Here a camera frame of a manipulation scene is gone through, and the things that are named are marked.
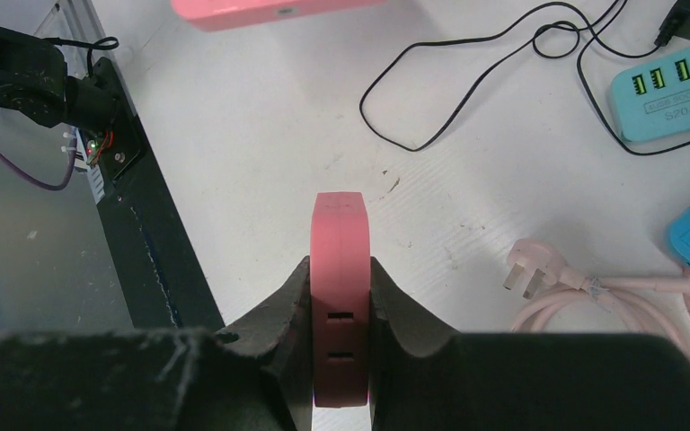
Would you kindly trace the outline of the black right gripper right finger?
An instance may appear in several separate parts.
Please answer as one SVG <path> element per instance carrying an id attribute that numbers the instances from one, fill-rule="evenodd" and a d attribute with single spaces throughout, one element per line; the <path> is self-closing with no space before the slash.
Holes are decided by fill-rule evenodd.
<path id="1" fill-rule="evenodd" d="M 690 430 L 690 360 L 638 333 L 463 333 L 371 263 L 375 430 Z"/>

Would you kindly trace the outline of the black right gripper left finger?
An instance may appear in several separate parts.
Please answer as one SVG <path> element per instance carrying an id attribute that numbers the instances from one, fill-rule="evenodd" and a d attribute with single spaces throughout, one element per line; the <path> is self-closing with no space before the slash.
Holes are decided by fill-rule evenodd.
<path id="1" fill-rule="evenodd" d="M 0 430 L 310 429 L 309 268 L 221 330 L 1 337 Z"/>

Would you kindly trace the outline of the pink plug adapter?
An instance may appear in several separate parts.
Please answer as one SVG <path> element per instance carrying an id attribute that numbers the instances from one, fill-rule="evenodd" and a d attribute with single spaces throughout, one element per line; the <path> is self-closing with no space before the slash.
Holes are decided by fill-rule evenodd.
<path id="1" fill-rule="evenodd" d="M 316 196 L 310 235 L 314 404 L 367 403 L 370 231 L 359 192 Z"/>

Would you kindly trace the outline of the pink triangular power strip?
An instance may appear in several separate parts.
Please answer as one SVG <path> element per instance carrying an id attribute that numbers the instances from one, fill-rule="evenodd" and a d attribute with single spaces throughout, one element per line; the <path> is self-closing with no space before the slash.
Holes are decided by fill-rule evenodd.
<path id="1" fill-rule="evenodd" d="M 379 0 L 172 0 L 172 9 L 202 31 L 255 24 L 381 4 Z"/>

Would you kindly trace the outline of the teal power strip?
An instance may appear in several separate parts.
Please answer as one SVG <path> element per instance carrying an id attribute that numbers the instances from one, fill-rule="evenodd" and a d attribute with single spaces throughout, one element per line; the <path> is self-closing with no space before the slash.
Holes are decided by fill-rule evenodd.
<path id="1" fill-rule="evenodd" d="M 608 100 L 626 144 L 690 131 L 690 47 L 619 73 Z"/>

